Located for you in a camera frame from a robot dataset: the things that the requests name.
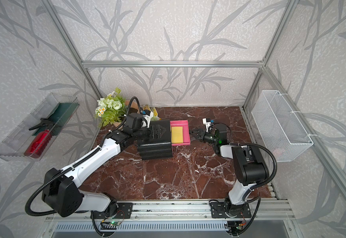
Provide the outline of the yellow sponge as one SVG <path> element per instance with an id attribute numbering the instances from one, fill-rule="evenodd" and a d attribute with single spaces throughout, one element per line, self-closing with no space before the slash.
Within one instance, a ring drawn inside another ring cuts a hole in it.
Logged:
<path id="1" fill-rule="evenodd" d="M 172 144 L 181 144 L 184 142 L 183 127 L 171 127 L 171 142 Z"/>

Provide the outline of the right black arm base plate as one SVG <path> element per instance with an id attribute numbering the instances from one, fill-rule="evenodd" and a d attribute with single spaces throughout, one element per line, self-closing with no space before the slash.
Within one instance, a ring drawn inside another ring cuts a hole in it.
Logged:
<path id="1" fill-rule="evenodd" d="M 217 200 L 209 201 L 212 218 L 251 218 L 251 209 L 248 204 L 233 205 Z"/>

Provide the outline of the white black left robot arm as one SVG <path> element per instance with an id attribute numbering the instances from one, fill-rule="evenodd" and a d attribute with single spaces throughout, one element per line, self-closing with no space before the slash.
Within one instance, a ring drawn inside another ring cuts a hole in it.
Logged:
<path id="1" fill-rule="evenodd" d="M 103 141 L 88 154 L 61 170 L 49 170 L 45 175 L 42 200 L 52 208 L 52 213 L 61 217 L 82 211 L 112 214 L 115 202 L 110 196 L 79 188 L 99 167 L 135 142 L 151 156 L 160 156 L 162 153 L 154 149 L 155 145 L 172 147 L 170 121 L 148 122 L 141 114 L 129 114 L 120 129 L 105 135 Z"/>

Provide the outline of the black drawer cabinet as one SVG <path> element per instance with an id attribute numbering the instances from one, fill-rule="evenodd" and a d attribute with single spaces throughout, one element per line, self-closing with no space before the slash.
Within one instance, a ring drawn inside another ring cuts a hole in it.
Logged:
<path id="1" fill-rule="evenodd" d="M 150 125 L 165 127 L 164 140 L 141 139 L 137 141 L 137 151 L 142 160 L 166 159 L 173 157 L 170 120 L 152 121 Z"/>

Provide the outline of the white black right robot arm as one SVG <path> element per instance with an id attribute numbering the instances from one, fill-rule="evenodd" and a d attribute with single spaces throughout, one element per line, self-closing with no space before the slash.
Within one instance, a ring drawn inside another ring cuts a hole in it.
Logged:
<path id="1" fill-rule="evenodd" d="M 251 202 L 250 193 L 269 182 L 269 169 L 260 151 L 263 147 L 254 143 L 230 143 L 231 129 L 223 123 L 206 123 L 205 127 L 190 130 L 189 134 L 209 144 L 219 157 L 233 161 L 236 181 L 228 192 L 226 204 L 241 206 Z"/>

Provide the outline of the pink top drawer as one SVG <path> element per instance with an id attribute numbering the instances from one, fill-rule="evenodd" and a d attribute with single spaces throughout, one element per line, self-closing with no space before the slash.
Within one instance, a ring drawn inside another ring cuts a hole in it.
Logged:
<path id="1" fill-rule="evenodd" d="M 181 144 L 172 144 L 172 146 L 190 145 L 188 120 L 170 121 L 170 126 L 171 127 L 183 127 L 183 130 L 184 130 L 184 142 Z"/>

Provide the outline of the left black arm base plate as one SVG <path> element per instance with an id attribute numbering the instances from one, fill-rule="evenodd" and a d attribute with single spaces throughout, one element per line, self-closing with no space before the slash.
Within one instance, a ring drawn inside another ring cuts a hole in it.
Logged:
<path id="1" fill-rule="evenodd" d="M 94 211 L 91 218 L 94 219 L 130 219 L 133 209 L 133 203 L 131 202 L 121 202 L 110 204 L 104 212 Z"/>

